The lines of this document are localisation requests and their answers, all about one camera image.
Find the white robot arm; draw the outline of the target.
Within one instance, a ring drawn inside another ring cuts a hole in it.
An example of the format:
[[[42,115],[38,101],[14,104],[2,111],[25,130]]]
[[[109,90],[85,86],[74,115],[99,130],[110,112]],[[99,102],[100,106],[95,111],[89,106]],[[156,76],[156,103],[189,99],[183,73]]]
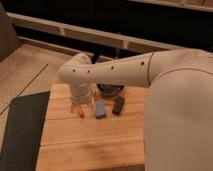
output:
[[[146,171],[213,171],[213,53],[176,49],[92,64],[77,54],[59,69],[72,97],[90,83],[146,87]]]

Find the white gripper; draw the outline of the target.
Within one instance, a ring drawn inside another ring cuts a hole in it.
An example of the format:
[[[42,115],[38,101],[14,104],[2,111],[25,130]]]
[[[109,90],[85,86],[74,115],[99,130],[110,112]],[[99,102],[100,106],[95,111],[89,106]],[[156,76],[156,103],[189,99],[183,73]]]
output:
[[[70,97],[72,102],[70,105],[70,112],[74,113],[75,111],[75,104],[87,104],[89,109],[92,109],[92,89],[89,83],[74,85],[70,84]]]

